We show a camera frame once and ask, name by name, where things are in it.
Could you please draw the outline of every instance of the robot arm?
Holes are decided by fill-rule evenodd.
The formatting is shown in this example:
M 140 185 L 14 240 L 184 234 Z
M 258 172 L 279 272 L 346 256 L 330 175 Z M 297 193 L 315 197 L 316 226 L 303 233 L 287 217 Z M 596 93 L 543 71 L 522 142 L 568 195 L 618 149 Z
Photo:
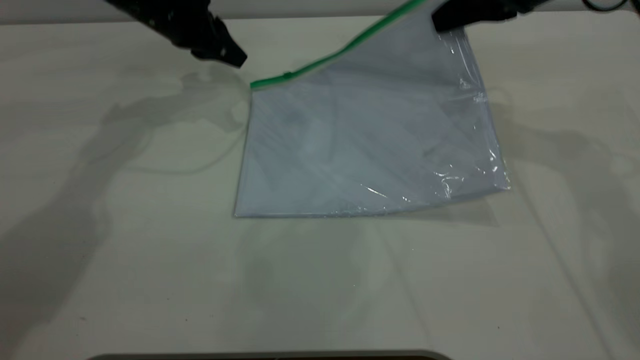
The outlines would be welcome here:
M 211 0 L 106 0 L 121 11 L 168 38 L 175 46 L 189 49 L 201 60 L 217 60 L 241 67 L 246 54 L 231 38 L 219 17 L 211 15 Z M 503 21 L 528 13 L 549 0 L 448 0 L 432 15 L 436 31 L 444 32 L 479 21 Z M 591 0 L 582 2 L 591 10 L 608 12 L 629 0 L 602 8 Z M 630 0 L 640 13 L 640 0 Z
M 246 54 L 225 23 L 211 15 L 211 0 L 106 0 L 201 60 L 241 67 Z
M 533 11 L 549 0 L 448 0 L 431 16 L 437 32 L 450 31 L 479 21 L 504 21 L 519 13 Z M 609 7 L 595 5 L 591 0 L 582 0 L 590 10 L 611 12 L 625 6 L 628 0 L 620 0 Z M 640 13 L 640 0 L 630 0 Z

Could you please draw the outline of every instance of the white table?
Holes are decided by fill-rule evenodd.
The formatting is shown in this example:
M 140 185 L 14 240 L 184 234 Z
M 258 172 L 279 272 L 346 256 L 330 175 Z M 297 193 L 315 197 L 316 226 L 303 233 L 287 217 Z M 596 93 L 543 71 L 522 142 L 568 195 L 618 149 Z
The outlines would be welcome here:
M 249 81 L 373 17 L 0 27 L 0 359 L 432 350 L 640 357 L 640 21 L 469 28 L 513 189 L 401 216 L 232 217 Z

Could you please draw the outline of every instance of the cable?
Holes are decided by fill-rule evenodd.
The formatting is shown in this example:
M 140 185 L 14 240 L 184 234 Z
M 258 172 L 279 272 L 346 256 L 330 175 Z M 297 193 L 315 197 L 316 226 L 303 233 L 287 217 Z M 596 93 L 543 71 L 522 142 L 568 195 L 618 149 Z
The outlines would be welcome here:
M 627 4 L 627 1 L 628 0 L 621 0 L 618 4 L 612 6 L 598 6 L 592 3 L 591 0 L 582 0 L 582 3 L 584 4 L 584 6 L 589 8 L 589 10 L 593 10 L 595 12 L 612 12 L 621 8 L 622 6 L 625 6 Z M 640 14 L 640 0 L 631 0 L 631 4 L 636 9 L 636 12 Z
M 582 3 L 584 4 L 584 6 L 589 8 L 589 10 L 593 10 L 595 12 L 604 13 L 604 12 L 612 12 L 614 10 L 617 10 L 617 9 L 621 8 L 622 6 L 624 6 L 627 3 L 627 1 L 628 0 L 622 0 L 618 4 L 615 4 L 613 6 L 598 6 L 598 5 L 594 4 L 594 3 L 592 3 L 590 0 L 582 0 Z

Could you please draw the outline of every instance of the clear plastic bag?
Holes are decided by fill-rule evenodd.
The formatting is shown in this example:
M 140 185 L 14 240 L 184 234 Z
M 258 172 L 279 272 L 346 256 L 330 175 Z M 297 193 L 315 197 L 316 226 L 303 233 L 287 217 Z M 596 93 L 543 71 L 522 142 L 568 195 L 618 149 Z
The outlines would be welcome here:
M 382 215 L 509 187 L 466 35 L 436 34 L 433 10 L 253 93 L 236 216 Z

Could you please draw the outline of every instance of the green zipper seal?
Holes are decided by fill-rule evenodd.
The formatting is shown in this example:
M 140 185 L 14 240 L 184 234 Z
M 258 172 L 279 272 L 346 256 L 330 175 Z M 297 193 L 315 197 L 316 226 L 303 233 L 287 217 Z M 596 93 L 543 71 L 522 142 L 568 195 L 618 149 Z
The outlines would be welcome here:
M 325 56 L 324 58 L 321 58 L 321 59 L 316 60 L 316 61 L 314 61 L 314 62 L 312 62 L 312 63 L 310 63 L 310 64 L 308 64 L 306 66 L 303 66 L 303 67 L 301 67 L 300 69 L 298 69 L 298 70 L 296 70 L 294 72 L 286 72 L 286 73 L 284 73 L 284 74 L 282 74 L 280 76 L 275 76 L 273 78 L 256 80 L 253 83 L 251 83 L 251 89 L 252 90 L 257 90 L 257 89 L 260 89 L 260 88 L 264 88 L 265 86 L 272 86 L 272 85 L 277 85 L 277 84 L 280 84 L 280 83 L 285 83 L 287 81 L 290 81 L 290 80 L 293 80 L 295 78 L 298 78 L 299 76 L 304 75 L 304 74 L 306 74 L 306 73 L 308 73 L 310 71 L 313 71 L 314 69 L 316 69 L 316 68 L 318 68 L 320 66 L 323 66 L 323 65 L 327 64 L 330 61 L 335 60 L 336 58 L 338 58 L 339 56 L 342 56 L 347 51 L 350 51 L 353 48 L 355 48 L 356 46 L 362 44 L 368 38 L 372 37 L 377 32 L 379 32 L 384 27 L 386 27 L 387 25 L 391 24 L 392 22 L 394 22 L 398 18 L 406 15 L 407 13 L 412 12 L 414 9 L 416 9 L 416 7 L 422 5 L 426 1 L 427 0 L 409 0 L 409 1 L 407 1 L 405 4 L 402 4 L 400 7 L 396 8 L 395 10 L 393 10 L 392 12 L 387 14 L 387 16 L 385 16 L 384 18 L 380 19 L 377 23 L 373 24 L 368 29 L 363 31 L 360 35 L 355 37 L 350 43 L 347 44 L 347 46 L 343 47 L 342 50 L 338 51 L 337 53 L 333 53 L 331 55 Z

